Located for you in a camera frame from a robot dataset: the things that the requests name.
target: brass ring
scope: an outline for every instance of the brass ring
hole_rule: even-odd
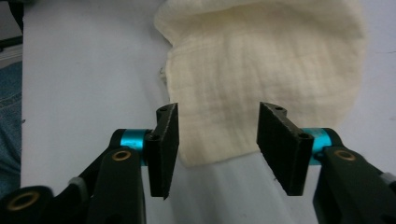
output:
[[[18,202],[20,199],[30,197],[27,202]],[[9,211],[19,211],[22,210],[23,208],[29,207],[33,203],[35,203],[38,198],[40,197],[40,194],[37,191],[31,190],[24,192],[23,194],[18,195],[14,199],[11,200],[11,202],[8,203],[7,209]]]
[[[130,158],[132,153],[127,150],[118,151],[113,154],[112,158],[114,161],[125,161],[126,159]]]
[[[356,157],[352,153],[344,151],[344,150],[336,150],[334,152],[334,154],[337,157],[339,157],[339,158],[341,158],[341,159],[343,159],[345,161],[354,161],[354,160],[356,160]]]

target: jeans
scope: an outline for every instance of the jeans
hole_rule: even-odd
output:
[[[22,63],[0,69],[0,199],[21,183]]]

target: muslin cloth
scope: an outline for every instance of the muslin cloth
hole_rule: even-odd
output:
[[[168,0],[155,26],[173,46],[164,72],[187,166],[259,150],[259,102],[334,128],[360,88],[356,0]]]

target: cloth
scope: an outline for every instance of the cloth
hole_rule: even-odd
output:
[[[173,45],[164,72],[187,166],[257,151],[259,102],[334,128],[359,91],[357,0],[168,0],[154,21]]]
[[[0,69],[0,199],[21,183],[22,64]]]

